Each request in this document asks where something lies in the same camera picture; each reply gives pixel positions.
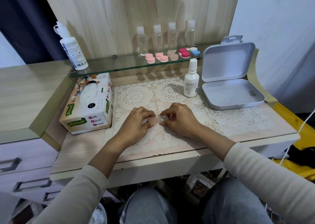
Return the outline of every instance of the bottle label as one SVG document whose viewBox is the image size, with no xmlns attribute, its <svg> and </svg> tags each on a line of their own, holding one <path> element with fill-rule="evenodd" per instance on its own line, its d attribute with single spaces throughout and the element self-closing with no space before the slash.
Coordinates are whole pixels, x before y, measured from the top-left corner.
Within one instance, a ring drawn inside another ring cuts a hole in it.
<svg viewBox="0 0 315 224">
<path fill-rule="evenodd" d="M 187 81 L 184 84 L 186 94 L 195 94 L 198 89 L 198 82 L 188 83 Z"/>
<path fill-rule="evenodd" d="M 62 47 L 67 53 L 71 63 L 75 68 L 84 66 L 87 64 L 87 61 L 82 54 L 82 51 L 79 47 L 79 44 L 76 41 L 70 43 L 62 43 Z"/>
</svg>

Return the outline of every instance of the open tin box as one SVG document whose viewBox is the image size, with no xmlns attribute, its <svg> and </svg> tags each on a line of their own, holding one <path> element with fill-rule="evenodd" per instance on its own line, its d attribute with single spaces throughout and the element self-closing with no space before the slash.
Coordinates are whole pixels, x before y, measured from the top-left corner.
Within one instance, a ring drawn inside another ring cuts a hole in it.
<svg viewBox="0 0 315 224">
<path fill-rule="evenodd" d="M 250 67 L 255 45 L 242 42 L 243 36 L 224 37 L 203 53 L 201 79 L 203 92 L 216 110 L 256 106 L 264 95 L 248 80 L 242 79 Z"/>
</svg>

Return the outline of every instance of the white bottle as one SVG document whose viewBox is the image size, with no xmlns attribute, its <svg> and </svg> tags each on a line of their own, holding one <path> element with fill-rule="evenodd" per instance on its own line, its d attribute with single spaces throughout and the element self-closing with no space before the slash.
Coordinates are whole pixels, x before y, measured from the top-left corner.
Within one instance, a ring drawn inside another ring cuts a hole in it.
<svg viewBox="0 0 315 224">
<path fill-rule="evenodd" d="M 70 36 L 67 27 L 60 22 L 57 22 L 57 25 L 55 25 L 53 29 L 61 36 L 62 39 L 60 40 L 60 44 L 67 53 L 73 67 L 76 70 L 87 68 L 89 66 L 88 62 L 86 61 L 77 40 L 73 36 Z"/>
<path fill-rule="evenodd" d="M 196 96 L 198 89 L 199 75 L 197 74 L 197 59 L 191 59 L 189 70 L 184 79 L 184 95 L 191 98 Z"/>
<path fill-rule="evenodd" d="M 140 55 L 145 56 L 149 53 L 148 51 L 148 43 L 147 43 L 147 36 L 144 34 L 143 26 L 137 27 L 137 40 L 139 46 Z"/>
<path fill-rule="evenodd" d="M 195 20 L 188 20 L 188 26 L 186 30 L 186 47 L 195 46 Z"/>
<path fill-rule="evenodd" d="M 170 22 L 168 24 L 167 44 L 169 51 L 176 51 L 177 47 L 177 35 L 176 35 L 176 23 Z"/>
<path fill-rule="evenodd" d="M 154 25 L 153 28 L 155 53 L 163 53 L 163 37 L 161 33 L 161 25 Z"/>
</svg>

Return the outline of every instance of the glass shelf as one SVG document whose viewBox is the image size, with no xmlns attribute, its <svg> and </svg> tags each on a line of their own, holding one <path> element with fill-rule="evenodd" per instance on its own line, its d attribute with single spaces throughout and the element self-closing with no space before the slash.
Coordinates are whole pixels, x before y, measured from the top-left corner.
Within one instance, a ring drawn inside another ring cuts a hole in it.
<svg viewBox="0 0 315 224">
<path fill-rule="evenodd" d="M 150 67 L 150 66 L 156 66 L 156 65 L 179 63 L 179 62 L 189 61 L 192 58 L 202 59 L 204 50 L 211 45 L 214 45 L 214 44 L 196 45 L 195 47 L 197 47 L 198 51 L 200 51 L 199 56 L 193 57 L 192 54 L 190 55 L 189 58 L 181 58 L 179 56 L 178 60 L 172 61 L 171 59 L 168 59 L 168 62 L 160 62 L 158 59 L 155 59 L 155 63 L 153 64 L 148 64 L 145 57 L 140 56 L 137 53 L 133 53 L 130 55 L 119 55 L 119 56 L 111 56 L 111 57 L 100 58 L 100 59 L 92 59 L 92 60 L 88 60 L 89 66 L 86 69 L 84 70 L 73 69 L 72 71 L 70 71 L 70 77 L 81 77 L 85 75 L 94 75 L 94 74 L 101 74 L 101 73 L 107 73 L 107 72 L 137 69 L 137 68 L 142 68 L 142 67 Z M 152 53 L 153 56 L 155 57 L 155 52 L 149 51 L 149 53 Z"/>
</svg>

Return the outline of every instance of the barcode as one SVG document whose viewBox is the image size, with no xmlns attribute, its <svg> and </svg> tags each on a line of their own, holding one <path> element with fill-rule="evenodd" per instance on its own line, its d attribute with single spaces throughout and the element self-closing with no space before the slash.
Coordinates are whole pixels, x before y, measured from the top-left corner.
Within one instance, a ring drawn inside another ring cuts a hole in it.
<svg viewBox="0 0 315 224">
<path fill-rule="evenodd" d="M 85 65 L 85 63 L 86 63 L 86 62 L 83 62 L 83 63 L 77 64 L 77 66 Z"/>
</svg>

